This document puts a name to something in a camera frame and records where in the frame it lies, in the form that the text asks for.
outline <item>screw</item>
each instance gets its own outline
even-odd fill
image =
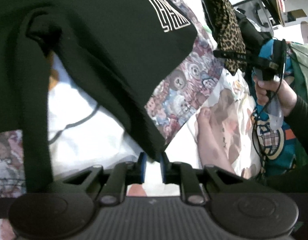
[[[187,201],[193,205],[201,205],[204,203],[204,198],[200,195],[189,196]]]
[[[101,198],[100,202],[104,205],[113,205],[117,202],[117,198],[114,196],[106,195]]]

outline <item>leopard print fabric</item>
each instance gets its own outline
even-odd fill
[[[222,51],[235,51],[246,53],[245,44],[242,38],[241,30],[235,16],[234,8],[229,0],[211,0],[215,7],[215,26],[220,30],[217,43],[218,49]],[[246,69],[246,62],[238,60],[225,60],[225,68],[235,75],[240,69],[242,72]]]

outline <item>black plastic mount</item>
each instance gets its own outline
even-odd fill
[[[94,166],[17,198],[8,218],[18,239],[292,239],[298,208],[289,197],[217,167],[170,163],[165,153],[163,182],[179,185],[181,197],[127,197],[145,165],[141,153],[137,163]]]

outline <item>black sleeve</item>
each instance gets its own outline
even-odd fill
[[[300,96],[297,96],[296,105],[285,118],[285,122],[291,127],[308,155],[308,104]]]

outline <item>black cable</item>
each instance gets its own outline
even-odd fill
[[[279,85],[278,85],[278,89],[274,92],[274,94],[271,96],[271,98],[269,98],[269,101],[265,104],[265,106],[262,108],[262,110],[257,114],[257,116],[255,117],[255,122],[254,122],[254,125],[253,125],[253,129],[252,129],[252,143],[253,143],[253,147],[256,151],[256,153],[259,155],[259,157],[261,158],[261,166],[262,168],[265,170],[265,165],[263,165],[264,163],[264,160],[263,158],[266,157],[266,154],[262,152],[262,148],[261,148],[261,143],[259,141],[259,139],[257,140],[258,141],[258,145],[259,145],[259,148],[260,148],[260,152],[258,152],[257,148],[256,148],[256,145],[255,145],[255,142],[254,142],[254,133],[256,132],[256,135],[257,135],[257,121],[260,119],[261,117],[261,114],[263,113],[263,111],[267,108],[267,106],[271,103],[271,101],[273,100],[273,98],[277,95],[279,89],[281,88],[281,84],[282,84],[282,81],[283,81],[283,74],[280,78],[280,82],[279,82]]]
[[[97,104],[97,106],[95,107],[95,109],[93,110],[93,112],[89,116],[83,118],[82,120],[80,120],[78,122],[68,124],[67,126],[65,126],[65,128],[63,130],[58,131],[54,135],[54,137],[51,140],[48,141],[48,145],[51,145],[52,143],[54,143],[61,136],[62,132],[64,132],[66,129],[73,128],[75,126],[81,125],[81,124],[85,123],[86,121],[90,120],[97,113],[97,110],[99,108],[100,108],[100,105]]]

